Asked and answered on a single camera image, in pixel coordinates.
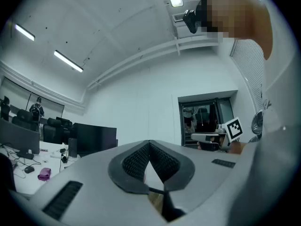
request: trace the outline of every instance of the table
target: table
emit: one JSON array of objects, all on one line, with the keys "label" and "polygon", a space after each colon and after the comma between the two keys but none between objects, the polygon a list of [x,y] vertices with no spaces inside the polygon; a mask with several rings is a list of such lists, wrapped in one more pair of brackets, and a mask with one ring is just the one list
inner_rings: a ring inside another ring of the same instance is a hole
[{"label": "table", "polygon": [[[18,163],[18,166],[14,170],[14,180],[16,185],[16,191],[18,193],[21,193],[25,197],[30,197],[35,192],[43,186],[46,181],[38,180],[38,175],[42,168],[51,168],[51,175],[50,179],[53,178],[55,175],[57,175],[60,172],[60,158],[54,158],[50,157],[52,153],[55,153],[56,155],[60,155],[58,150],[65,148],[66,145],[60,145],[60,144],[52,144],[48,142],[42,142],[40,141],[40,149],[47,149],[48,152],[41,152],[39,155],[34,156],[34,160],[41,163],[41,165],[33,165],[34,171],[26,174],[22,171],[26,166],[21,165]],[[7,156],[7,152],[5,148],[0,148],[0,153],[3,153]],[[13,156],[10,154],[9,158],[11,160],[14,160]],[[61,171],[64,170],[64,167],[72,165],[78,158],[71,158],[69,157],[69,160],[67,163],[61,163]],[[33,160],[25,159],[26,164],[34,164],[35,162]]]}]

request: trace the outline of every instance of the camera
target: camera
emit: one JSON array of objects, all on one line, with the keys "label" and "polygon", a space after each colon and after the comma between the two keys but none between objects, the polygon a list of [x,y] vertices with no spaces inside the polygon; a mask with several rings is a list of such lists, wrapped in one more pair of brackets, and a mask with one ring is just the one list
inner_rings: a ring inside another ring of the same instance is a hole
[{"label": "camera", "polygon": [[185,22],[191,33],[197,32],[198,23],[194,10],[186,10],[183,15],[183,21]]}]

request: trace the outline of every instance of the speaker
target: speaker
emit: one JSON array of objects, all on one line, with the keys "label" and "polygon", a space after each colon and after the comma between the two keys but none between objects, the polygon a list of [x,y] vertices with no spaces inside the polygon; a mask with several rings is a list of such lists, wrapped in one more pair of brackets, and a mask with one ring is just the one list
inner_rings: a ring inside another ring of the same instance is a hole
[{"label": "speaker", "polygon": [[69,138],[68,140],[68,154],[70,157],[77,158],[77,139]]}]

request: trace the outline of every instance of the black vent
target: black vent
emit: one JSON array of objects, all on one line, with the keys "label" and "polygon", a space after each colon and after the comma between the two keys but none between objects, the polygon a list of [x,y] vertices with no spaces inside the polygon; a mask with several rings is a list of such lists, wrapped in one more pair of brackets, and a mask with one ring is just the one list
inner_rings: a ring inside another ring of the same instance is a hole
[{"label": "black vent", "polygon": [[150,144],[150,162],[163,183],[180,168],[177,159],[152,144]]},{"label": "black vent", "polygon": [[233,168],[235,166],[235,162],[231,162],[231,161],[224,161],[224,160],[220,160],[220,159],[214,159],[212,161],[212,163],[224,166],[224,167],[228,167],[228,168]]},{"label": "black vent", "polygon": [[149,146],[145,145],[122,162],[123,170],[130,176],[143,182],[144,172],[149,163]]},{"label": "black vent", "polygon": [[70,181],[65,187],[54,197],[54,199],[43,210],[50,217],[59,220],[69,207],[80,188],[82,183]]}]

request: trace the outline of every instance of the computer mouse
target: computer mouse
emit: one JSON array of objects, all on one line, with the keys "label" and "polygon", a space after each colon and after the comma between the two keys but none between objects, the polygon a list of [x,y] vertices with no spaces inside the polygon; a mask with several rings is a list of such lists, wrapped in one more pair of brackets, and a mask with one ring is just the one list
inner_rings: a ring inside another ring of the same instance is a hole
[{"label": "computer mouse", "polygon": [[34,167],[32,167],[32,166],[28,166],[24,169],[25,173],[31,173],[32,171],[34,171]]}]

